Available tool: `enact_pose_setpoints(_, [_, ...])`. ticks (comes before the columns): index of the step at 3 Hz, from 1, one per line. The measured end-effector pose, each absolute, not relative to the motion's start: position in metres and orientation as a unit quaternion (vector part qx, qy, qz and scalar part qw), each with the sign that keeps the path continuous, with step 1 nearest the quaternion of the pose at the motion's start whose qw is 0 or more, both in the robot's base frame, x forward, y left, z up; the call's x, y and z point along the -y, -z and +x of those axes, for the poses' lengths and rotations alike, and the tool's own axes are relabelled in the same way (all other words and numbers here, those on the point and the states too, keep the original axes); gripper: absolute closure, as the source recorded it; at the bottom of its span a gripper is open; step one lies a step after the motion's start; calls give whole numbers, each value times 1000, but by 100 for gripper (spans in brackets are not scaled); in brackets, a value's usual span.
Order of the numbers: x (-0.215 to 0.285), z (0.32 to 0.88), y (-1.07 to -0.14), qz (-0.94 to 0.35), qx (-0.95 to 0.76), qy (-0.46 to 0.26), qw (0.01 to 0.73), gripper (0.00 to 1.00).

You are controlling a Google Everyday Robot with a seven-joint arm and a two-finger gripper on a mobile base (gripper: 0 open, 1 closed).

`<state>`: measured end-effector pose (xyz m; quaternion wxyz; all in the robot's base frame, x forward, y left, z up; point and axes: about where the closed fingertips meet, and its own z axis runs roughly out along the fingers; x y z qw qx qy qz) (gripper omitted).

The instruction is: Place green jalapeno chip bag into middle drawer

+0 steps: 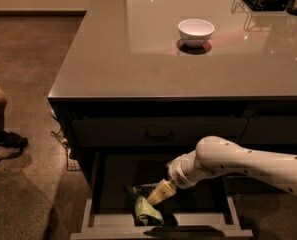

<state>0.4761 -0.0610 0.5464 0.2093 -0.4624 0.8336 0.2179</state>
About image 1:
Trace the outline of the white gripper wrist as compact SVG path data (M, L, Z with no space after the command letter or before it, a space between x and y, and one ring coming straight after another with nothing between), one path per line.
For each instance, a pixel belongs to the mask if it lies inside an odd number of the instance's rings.
M198 168L196 153L183 154L167 163L168 180L160 181L150 193L147 202L155 206L176 194L176 187L187 189L195 186L201 179L202 174Z

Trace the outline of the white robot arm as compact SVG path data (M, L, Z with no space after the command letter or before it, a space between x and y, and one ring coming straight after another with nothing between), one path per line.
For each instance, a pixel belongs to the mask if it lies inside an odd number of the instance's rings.
M202 138L194 151L167 164L162 180L147 198L154 206L172 197L177 189L230 173L242 173L297 196L297 155L251 150L217 136Z

